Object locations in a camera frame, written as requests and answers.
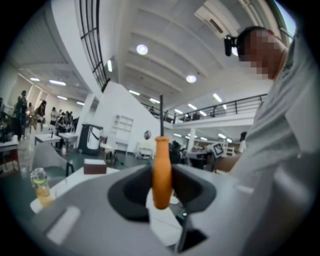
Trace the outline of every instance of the gray chair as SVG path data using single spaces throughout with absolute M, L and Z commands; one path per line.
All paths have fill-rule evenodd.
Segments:
M 74 166 L 66 159 L 61 157 L 49 143 L 38 143 L 34 148 L 34 153 L 31 160 L 30 171 L 36 168 L 57 167 L 65 171 L 65 176 L 48 179 L 50 187 L 53 187 L 66 177 L 70 170 L 74 173 Z

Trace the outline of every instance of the brown box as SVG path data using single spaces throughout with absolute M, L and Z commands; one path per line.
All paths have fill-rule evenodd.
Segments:
M 106 174 L 107 165 L 101 159 L 84 159 L 84 174 Z

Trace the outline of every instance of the air conditioner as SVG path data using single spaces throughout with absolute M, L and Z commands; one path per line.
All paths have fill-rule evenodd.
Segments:
M 238 35 L 240 24 L 218 0 L 206 1 L 194 15 L 206 23 L 220 39 L 224 39 L 226 35 Z

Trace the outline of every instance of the ceiling light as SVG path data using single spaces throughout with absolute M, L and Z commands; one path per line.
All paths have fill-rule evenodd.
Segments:
M 154 99 L 154 98 L 150 98 L 149 101 L 151 101 L 151 102 L 153 102 L 153 103 L 158 103 L 158 104 L 160 104 L 160 101 L 159 101 L 159 100 L 156 100 L 156 99 Z
M 238 50 L 237 50 L 237 47 L 232 47 L 232 53 L 233 53 L 233 55 L 235 55 L 235 56 L 238 56 Z
M 218 101 L 218 102 L 222 102 L 222 99 L 215 93 L 213 95 L 213 97 Z
M 67 84 L 65 82 L 56 81 L 56 80 L 49 80 L 51 84 L 59 85 L 59 86 L 66 86 Z
M 136 51 L 138 52 L 138 54 L 140 55 L 146 55 L 148 53 L 148 47 L 146 47 L 143 44 L 140 44 L 136 47 Z
M 60 96 L 60 95 L 58 95 L 57 98 L 58 98 L 58 99 L 61 99 L 61 100 L 65 100 L 65 101 L 67 100 L 66 97 L 62 97 L 62 96 Z
M 188 104 L 188 106 L 194 110 L 197 110 L 197 108 L 194 105 Z
M 131 94 L 135 94 L 135 95 L 140 95 L 140 93 L 139 92 L 136 92 L 136 91 L 134 91 L 134 90 L 129 90 L 129 93 L 131 93 Z
M 107 64 L 108 64 L 108 70 L 109 70 L 109 72 L 112 72 L 112 62 L 111 62 L 110 59 L 107 61 Z
M 227 138 L 227 136 L 223 135 L 222 133 L 219 133 L 218 136 L 219 136 L 220 138 L 222 138 L 222 139 L 226 139 L 226 138 Z
M 199 113 L 201 114 L 201 115 L 203 115 L 203 116 L 207 116 L 207 114 L 205 113 L 205 112 L 203 112 L 203 111 L 199 111 Z
M 186 77 L 186 81 L 187 81 L 188 83 L 193 84 L 195 81 L 197 81 L 197 78 L 196 78 L 194 75 L 190 74 L 190 75 L 188 75 L 188 76 Z

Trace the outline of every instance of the yellow liquid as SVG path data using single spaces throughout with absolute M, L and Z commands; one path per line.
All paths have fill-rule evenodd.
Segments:
M 42 206 L 47 206 L 53 201 L 48 188 L 38 187 L 35 192 Z

